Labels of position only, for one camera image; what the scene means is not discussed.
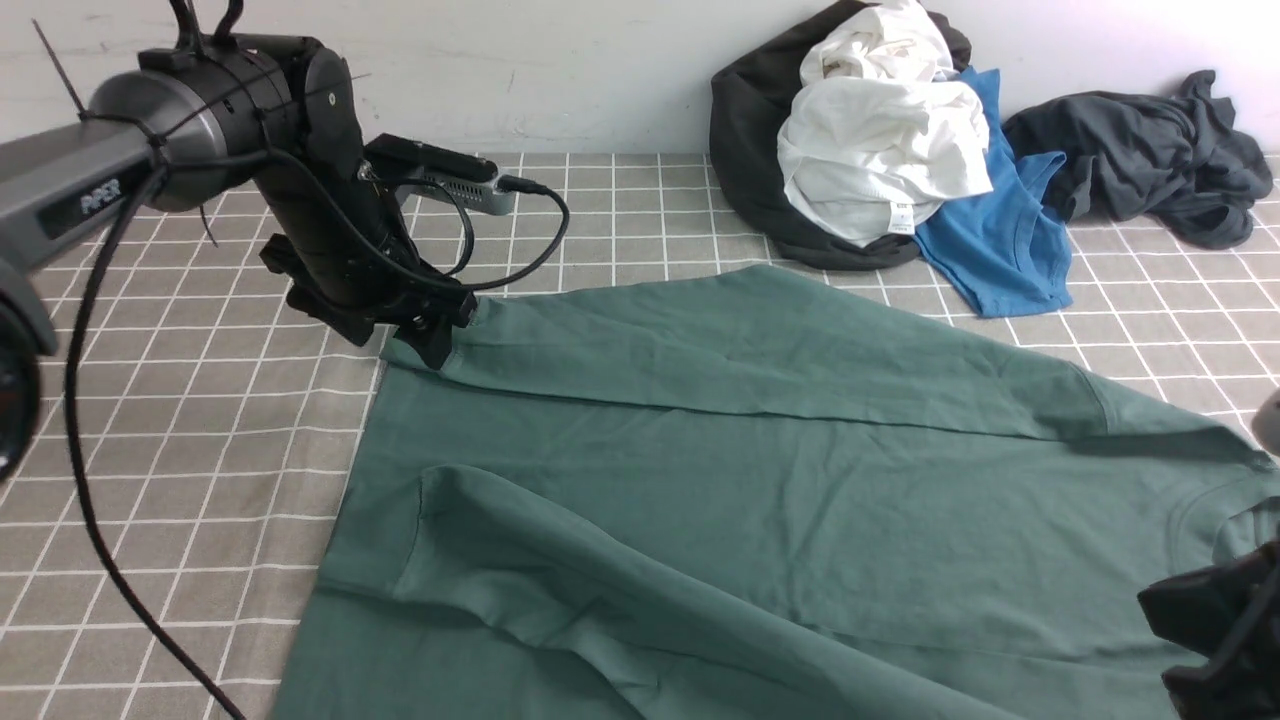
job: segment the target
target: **pile of clothes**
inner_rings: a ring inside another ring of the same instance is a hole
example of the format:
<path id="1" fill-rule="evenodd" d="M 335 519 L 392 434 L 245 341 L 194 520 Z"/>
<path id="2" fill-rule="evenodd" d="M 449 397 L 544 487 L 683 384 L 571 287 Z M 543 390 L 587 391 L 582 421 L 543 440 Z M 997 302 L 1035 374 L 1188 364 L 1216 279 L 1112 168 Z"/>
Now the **pile of clothes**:
<path id="1" fill-rule="evenodd" d="M 1071 302 L 1065 223 L 1151 214 L 1233 247 L 1272 187 L 1211 70 L 1174 97 L 1088 92 L 1004 124 L 998 70 L 918 0 L 841 0 L 718 73 L 712 163 L 783 258 L 828 270 L 924 256 L 982 316 Z"/>

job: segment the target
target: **fabric fold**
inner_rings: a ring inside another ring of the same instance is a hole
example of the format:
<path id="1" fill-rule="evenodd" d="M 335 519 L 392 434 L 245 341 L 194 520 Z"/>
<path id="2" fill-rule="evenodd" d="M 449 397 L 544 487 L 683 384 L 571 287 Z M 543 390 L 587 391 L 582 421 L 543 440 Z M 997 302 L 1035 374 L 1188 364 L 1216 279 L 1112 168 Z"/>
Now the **fabric fold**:
<path id="1" fill-rule="evenodd" d="M 402 506 L 420 509 L 417 533 L 392 592 L 393 578 L 352 584 L 352 569 L 332 562 L 321 583 L 461 610 L 531 650 L 571 653 L 641 716 L 687 716 L 698 710 L 687 698 L 705 693 L 704 710 L 717 715 L 736 706 L 772 717 L 1012 717 L 673 570 L 490 473 L 433 468 L 404 493 Z M 905 687 L 914 707 L 899 698 Z"/>
<path id="2" fill-rule="evenodd" d="M 554 329 L 544 334 L 540 328 Z M 724 341 L 709 347 L 708 337 Z M 922 345 L 925 337 L 937 345 Z M 425 372 L 399 342 L 388 343 L 385 356 Z M 840 370 L 847 363 L 859 365 L 856 379 Z M 535 365 L 539 373 L 525 372 Z M 620 377 L 618 368 L 628 373 Z M 1138 393 L 1124 395 L 1125 410 L 1108 420 L 1092 400 L 1093 387 L 1105 380 L 1070 364 L 767 265 L 635 286 L 627 293 L 484 300 L 471 328 L 454 333 L 442 377 L 548 397 L 1041 439 L 1229 434 L 1206 418 L 1170 413 Z M 922 377 L 938 378 L 929 393 L 919 392 Z M 1046 392 L 1071 401 L 1032 401 Z M 1142 420 L 1128 423 L 1130 416 Z"/>

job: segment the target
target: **table surface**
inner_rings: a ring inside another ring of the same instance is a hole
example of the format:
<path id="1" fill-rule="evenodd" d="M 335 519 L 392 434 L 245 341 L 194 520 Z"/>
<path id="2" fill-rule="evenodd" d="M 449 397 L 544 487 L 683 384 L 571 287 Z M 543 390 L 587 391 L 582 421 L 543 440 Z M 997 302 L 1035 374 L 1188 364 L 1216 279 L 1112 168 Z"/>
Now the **table surface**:
<path id="1" fill-rule="evenodd" d="M 923 261 L 822 273 L 778 261 L 726 205 L 701 155 L 499 155 L 575 211 L 563 249 L 520 296 L 694 278 L 756 263 L 1079 364 L 1247 433 L 1280 373 L 1280 192 L 1233 251 L 1175 241 L 1155 222 L 1071 227 L 1075 304 L 975 319 Z M 265 717 L 337 514 L 375 391 L 378 333 L 352 347 L 283 302 L 256 254 L 278 225 L 250 188 L 198 215 L 140 217 L 108 275 L 82 372 L 93 497 L 131 584 L 250 717 Z M 411 197 L 412 234 L 452 265 L 452 209 Z M 545 199 L 476 217 L 463 279 L 524 265 L 558 224 Z M 93 247 L 36 278 L 65 346 Z M 0 489 L 0 717 L 221 717 L 99 569 L 74 503 L 61 364 L 45 415 Z M 429 430 L 424 430 L 429 437 Z"/>

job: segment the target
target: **clothing label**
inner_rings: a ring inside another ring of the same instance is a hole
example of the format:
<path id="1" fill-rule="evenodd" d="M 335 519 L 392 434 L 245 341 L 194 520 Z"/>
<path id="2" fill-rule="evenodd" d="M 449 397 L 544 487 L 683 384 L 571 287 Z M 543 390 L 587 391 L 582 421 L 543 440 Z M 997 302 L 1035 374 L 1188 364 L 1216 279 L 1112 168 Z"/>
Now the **clothing label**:
<path id="1" fill-rule="evenodd" d="M 915 234 L 915 208 L 905 202 L 890 202 L 888 233 Z"/>

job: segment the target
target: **blue t-shirt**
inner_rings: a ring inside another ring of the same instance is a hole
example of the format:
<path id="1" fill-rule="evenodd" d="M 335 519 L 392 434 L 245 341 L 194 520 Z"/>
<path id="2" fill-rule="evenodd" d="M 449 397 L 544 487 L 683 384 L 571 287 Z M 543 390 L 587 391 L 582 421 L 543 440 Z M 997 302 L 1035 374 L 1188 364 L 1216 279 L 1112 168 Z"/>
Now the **blue t-shirt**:
<path id="1" fill-rule="evenodd" d="M 1066 225 L 1041 200 L 1061 152 L 1015 160 L 1000 129 L 1000 70 L 960 74 L 974 88 L 991 127 L 987 172 L 992 192 L 951 200 L 916 228 L 925 260 L 951 281 L 983 318 L 1051 313 L 1071 304 Z"/>

